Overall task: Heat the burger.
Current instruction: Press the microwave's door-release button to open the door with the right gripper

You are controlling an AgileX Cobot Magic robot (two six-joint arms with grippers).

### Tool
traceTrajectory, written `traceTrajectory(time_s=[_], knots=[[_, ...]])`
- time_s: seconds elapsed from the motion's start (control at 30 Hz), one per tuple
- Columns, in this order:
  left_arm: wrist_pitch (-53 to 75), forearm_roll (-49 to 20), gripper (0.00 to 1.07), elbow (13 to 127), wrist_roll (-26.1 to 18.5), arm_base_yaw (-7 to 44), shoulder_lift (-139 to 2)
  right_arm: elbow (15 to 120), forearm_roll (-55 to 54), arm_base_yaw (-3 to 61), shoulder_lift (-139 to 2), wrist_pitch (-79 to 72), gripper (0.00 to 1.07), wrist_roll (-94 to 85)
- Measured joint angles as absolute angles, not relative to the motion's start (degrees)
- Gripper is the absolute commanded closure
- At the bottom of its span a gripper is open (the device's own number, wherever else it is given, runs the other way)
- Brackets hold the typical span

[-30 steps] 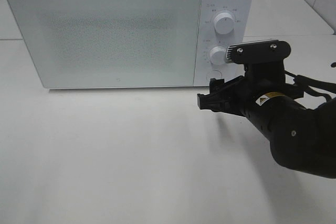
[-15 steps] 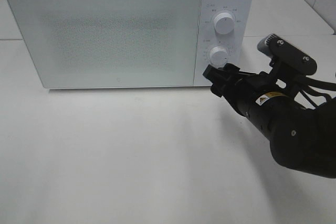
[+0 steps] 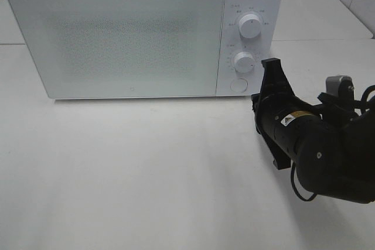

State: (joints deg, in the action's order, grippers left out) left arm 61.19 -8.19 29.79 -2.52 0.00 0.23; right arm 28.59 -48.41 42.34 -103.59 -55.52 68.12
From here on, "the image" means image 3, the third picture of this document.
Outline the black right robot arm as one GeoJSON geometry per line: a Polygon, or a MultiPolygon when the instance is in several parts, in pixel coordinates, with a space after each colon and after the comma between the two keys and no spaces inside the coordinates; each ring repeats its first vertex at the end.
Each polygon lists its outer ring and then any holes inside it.
{"type": "Polygon", "coordinates": [[[354,97],[349,76],[330,76],[319,104],[298,98],[277,58],[262,61],[260,92],[251,96],[255,128],[277,169],[311,193],[374,201],[374,87],[354,97]]]}

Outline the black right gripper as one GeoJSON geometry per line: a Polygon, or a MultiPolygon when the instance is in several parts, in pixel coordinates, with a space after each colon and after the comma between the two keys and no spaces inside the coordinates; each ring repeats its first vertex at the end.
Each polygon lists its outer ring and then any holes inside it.
{"type": "Polygon", "coordinates": [[[279,58],[261,61],[264,68],[259,94],[251,97],[255,127],[282,170],[346,170],[350,157],[342,128],[356,113],[347,110],[354,100],[350,76],[326,78],[321,104],[297,98],[279,58]]]}

